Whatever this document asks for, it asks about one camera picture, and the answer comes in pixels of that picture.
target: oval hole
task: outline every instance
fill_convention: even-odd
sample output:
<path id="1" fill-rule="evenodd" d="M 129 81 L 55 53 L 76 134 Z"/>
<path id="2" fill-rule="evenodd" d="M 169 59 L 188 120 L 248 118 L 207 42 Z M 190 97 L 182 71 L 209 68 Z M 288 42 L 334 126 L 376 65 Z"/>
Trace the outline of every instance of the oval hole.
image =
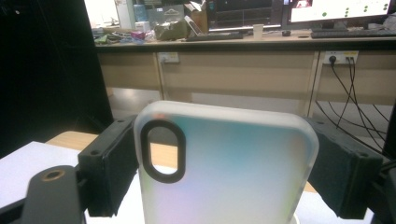
<path id="1" fill-rule="evenodd" d="M 165 127 L 154 127 L 148 132 L 148 148 L 153 167 L 164 175 L 177 171 L 177 136 Z"/>

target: cup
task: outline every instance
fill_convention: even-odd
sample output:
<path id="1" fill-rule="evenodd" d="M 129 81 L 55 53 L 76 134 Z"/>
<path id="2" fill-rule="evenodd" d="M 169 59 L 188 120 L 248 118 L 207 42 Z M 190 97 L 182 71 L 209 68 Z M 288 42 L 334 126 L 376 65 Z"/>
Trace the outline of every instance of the cup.
<path id="1" fill-rule="evenodd" d="M 264 24 L 254 24 L 253 25 L 253 37 L 254 40 L 261 40 L 262 39 L 262 28 Z"/>

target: translucent phone case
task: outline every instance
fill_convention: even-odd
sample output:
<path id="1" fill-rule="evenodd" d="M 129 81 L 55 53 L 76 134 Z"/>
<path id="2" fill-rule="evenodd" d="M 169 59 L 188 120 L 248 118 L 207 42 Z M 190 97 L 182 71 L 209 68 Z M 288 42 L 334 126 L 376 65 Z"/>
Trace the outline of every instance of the translucent phone case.
<path id="1" fill-rule="evenodd" d="M 147 135 L 177 136 L 177 171 L 158 174 Z M 156 102 L 134 123 L 146 224 L 287 224 L 318 154 L 298 116 Z"/>

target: monitor stand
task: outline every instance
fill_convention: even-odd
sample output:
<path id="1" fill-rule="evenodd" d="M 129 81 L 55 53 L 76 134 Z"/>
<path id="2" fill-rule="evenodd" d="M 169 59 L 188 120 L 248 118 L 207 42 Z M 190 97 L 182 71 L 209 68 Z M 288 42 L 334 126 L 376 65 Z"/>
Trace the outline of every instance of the monitor stand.
<path id="1" fill-rule="evenodd" d="M 325 21 L 323 23 L 312 24 L 311 31 L 313 33 L 347 31 L 347 23 L 344 21 Z"/>

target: bottle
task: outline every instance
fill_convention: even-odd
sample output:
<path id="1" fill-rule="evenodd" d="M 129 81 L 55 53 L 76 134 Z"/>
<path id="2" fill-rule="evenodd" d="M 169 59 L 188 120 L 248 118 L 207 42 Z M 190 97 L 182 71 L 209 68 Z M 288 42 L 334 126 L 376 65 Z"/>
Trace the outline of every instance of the bottle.
<path id="1" fill-rule="evenodd" d="M 136 0 L 136 5 L 134 5 L 134 16 L 136 21 L 147 21 L 148 14 L 146 13 L 146 7 L 142 4 L 141 0 Z"/>

